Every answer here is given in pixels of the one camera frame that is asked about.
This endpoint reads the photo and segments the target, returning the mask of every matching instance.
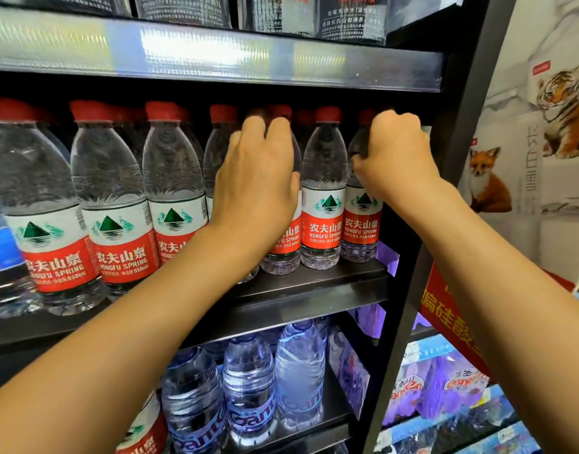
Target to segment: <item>red promotional banner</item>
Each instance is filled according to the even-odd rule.
[[[551,272],[546,272],[566,290],[571,291],[575,287],[572,282]],[[447,283],[437,268],[437,263],[432,265],[424,296],[422,296],[420,313],[479,371],[491,376],[481,351],[470,335],[466,321],[453,302]]]

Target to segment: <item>tiger illustration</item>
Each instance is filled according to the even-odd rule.
[[[579,156],[579,65],[540,80],[538,106],[547,122],[544,156]]]

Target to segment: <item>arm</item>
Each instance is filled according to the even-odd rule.
[[[431,251],[485,361],[540,445],[579,452],[578,300],[440,178],[415,116],[378,115],[369,157],[353,162],[366,189]]]
[[[0,389],[0,453],[114,451],[183,339],[291,222],[299,178],[289,122],[273,121],[266,140],[264,129],[253,117],[233,135],[209,225]]]

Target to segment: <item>fox illustration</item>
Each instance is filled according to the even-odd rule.
[[[579,156],[579,65],[540,80],[538,86],[538,106],[547,123],[544,156]]]
[[[470,208],[476,213],[506,213],[512,210],[510,191],[504,182],[491,172],[499,152],[499,146],[487,151],[470,149]]]

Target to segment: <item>hand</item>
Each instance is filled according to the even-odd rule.
[[[428,136],[411,113],[392,110],[378,114],[369,132],[367,158],[352,157],[355,174],[370,194],[383,198],[397,213],[416,206],[441,182],[430,153]]]
[[[231,136],[216,175],[212,226],[225,229],[228,245],[245,246],[251,270],[283,236],[298,204],[300,174],[293,172],[289,121],[266,124],[250,116]]]

